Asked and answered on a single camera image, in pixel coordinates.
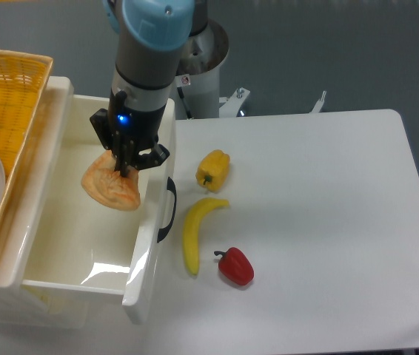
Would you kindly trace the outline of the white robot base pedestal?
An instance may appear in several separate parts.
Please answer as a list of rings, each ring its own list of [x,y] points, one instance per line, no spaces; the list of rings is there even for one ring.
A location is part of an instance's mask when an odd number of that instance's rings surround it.
[[[172,86],[177,119],[232,118],[243,116],[250,91],[237,88],[220,95],[220,70],[229,54],[224,28],[209,20],[204,30],[188,38]]]

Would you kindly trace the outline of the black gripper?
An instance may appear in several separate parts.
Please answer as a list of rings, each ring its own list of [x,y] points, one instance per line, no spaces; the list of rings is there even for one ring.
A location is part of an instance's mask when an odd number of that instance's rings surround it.
[[[129,98],[128,93],[120,90],[110,96],[106,109],[90,117],[101,145],[115,158],[114,171],[123,178],[128,176],[129,168],[151,169],[170,156],[169,150],[158,142],[165,107],[141,111],[127,103]]]

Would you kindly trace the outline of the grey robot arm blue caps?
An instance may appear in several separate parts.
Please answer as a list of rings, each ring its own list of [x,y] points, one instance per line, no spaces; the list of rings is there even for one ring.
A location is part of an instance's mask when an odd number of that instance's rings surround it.
[[[192,35],[205,30],[206,1],[107,1],[118,26],[109,105],[90,117],[111,169],[160,166],[169,156],[158,130],[178,65]]]

